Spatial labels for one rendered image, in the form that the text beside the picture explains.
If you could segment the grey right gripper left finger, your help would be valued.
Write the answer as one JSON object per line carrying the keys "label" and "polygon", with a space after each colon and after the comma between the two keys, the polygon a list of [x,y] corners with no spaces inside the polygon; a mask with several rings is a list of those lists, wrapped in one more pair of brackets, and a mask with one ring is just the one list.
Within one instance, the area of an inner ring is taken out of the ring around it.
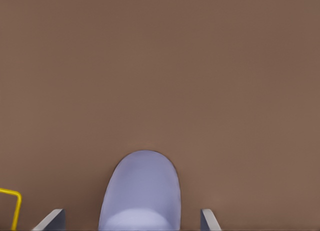
{"label": "grey right gripper left finger", "polygon": [[64,209],[54,209],[51,211],[33,231],[65,231],[66,211]]}

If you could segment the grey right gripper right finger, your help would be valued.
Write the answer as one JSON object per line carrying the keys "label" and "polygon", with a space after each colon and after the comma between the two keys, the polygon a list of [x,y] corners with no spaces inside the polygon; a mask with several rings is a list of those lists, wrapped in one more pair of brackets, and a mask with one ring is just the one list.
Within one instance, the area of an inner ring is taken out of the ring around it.
{"label": "grey right gripper right finger", "polygon": [[201,231],[221,231],[221,227],[211,209],[200,210]]}

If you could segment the lavender rounded slipper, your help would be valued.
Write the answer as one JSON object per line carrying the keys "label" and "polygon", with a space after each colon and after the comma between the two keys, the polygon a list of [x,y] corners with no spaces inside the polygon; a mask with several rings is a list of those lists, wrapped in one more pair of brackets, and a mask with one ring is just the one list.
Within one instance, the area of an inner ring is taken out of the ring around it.
{"label": "lavender rounded slipper", "polygon": [[139,150],[116,166],[104,195],[98,231],[179,231],[181,189],[173,163]]}

